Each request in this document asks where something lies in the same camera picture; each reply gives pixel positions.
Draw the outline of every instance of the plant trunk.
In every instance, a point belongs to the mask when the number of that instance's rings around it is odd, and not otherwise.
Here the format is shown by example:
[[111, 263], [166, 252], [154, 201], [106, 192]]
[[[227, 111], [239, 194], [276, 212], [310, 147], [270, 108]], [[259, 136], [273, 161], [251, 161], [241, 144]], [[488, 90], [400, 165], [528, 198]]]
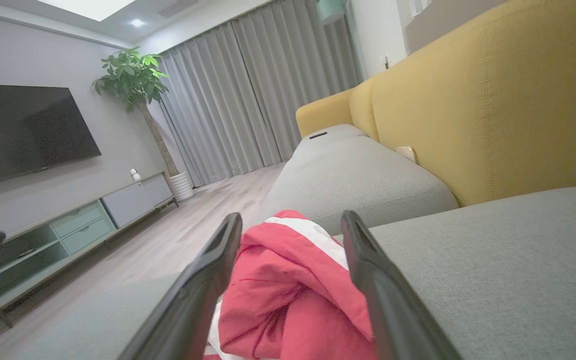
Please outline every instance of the plant trunk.
[[148, 110], [146, 101], [137, 103], [137, 107], [139, 108], [139, 111], [141, 111], [141, 114], [143, 114], [143, 118], [146, 119], [146, 124], [150, 129], [152, 137], [155, 139], [155, 142], [159, 147], [159, 152], [161, 153], [161, 156], [164, 158], [164, 162], [166, 163], [168, 175], [170, 177], [179, 175], [179, 170], [177, 170], [175, 162], [172, 161], [172, 157], [170, 156], [168, 148], [166, 147], [166, 143], [164, 143], [162, 134], [160, 133], [160, 130], [157, 128], [157, 124], [155, 123], [155, 120], [153, 119], [151, 112]]

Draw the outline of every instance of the tree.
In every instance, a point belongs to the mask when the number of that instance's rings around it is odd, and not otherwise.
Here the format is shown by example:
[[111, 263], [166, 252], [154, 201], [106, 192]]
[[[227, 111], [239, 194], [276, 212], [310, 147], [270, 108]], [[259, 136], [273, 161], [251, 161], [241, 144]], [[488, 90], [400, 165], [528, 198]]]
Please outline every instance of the tree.
[[153, 100], [161, 101], [162, 93], [169, 91], [162, 84], [162, 78], [167, 78], [168, 75], [158, 71], [160, 64], [157, 58], [160, 57], [162, 56], [158, 54], [141, 55], [137, 47], [115, 52], [108, 58], [101, 59], [102, 68], [108, 75], [95, 80], [93, 86], [99, 95], [104, 92], [119, 98], [126, 105], [126, 112], [139, 109], [164, 158], [169, 175], [176, 176], [179, 171], [147, 106]]

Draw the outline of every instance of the red cloth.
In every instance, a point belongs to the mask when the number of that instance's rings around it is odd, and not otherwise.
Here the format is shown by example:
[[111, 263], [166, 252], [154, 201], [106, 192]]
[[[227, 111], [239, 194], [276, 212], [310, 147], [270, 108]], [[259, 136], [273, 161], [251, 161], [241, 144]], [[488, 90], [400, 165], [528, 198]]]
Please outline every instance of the red cloth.
[[342, 246], [294, 210], [243, 235], [219, 339], [222, 351], [247, 359], [377, 359]]

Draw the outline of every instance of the green drawer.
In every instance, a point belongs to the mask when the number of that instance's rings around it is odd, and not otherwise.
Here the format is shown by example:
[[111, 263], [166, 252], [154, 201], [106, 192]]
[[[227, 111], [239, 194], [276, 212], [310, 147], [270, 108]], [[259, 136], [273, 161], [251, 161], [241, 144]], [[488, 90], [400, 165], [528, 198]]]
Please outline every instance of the green drawer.
[[94, 202], [56, 219], [50, 225], [57, 232], [57, 236], [62, 238], [101, 217], [98, 203]]
[[68, 252], [72, 255], [77, 253], [77, 251], [86, 248], [86, 246], [92, 244], [94, 241], [103, 237], [103, 235], [108, 234], [112, 230], [114, 229], [106, 222], [106, 219], [101, 218], [79, 231], [74, 232], [62, 241], [64, 246], [66, 246], [66, 249], [68, 249]]

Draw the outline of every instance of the sofa armrest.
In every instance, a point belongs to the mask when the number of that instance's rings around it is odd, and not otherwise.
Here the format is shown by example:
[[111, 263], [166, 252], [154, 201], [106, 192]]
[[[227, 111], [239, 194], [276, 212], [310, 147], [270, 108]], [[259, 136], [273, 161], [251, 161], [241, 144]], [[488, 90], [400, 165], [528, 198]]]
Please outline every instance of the sofa armrest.
[[353, 90], [348, 89], [300, 107], [297, 110], [297, 125], [301, 137], [335, 125], [352, 125], [350, 94]]

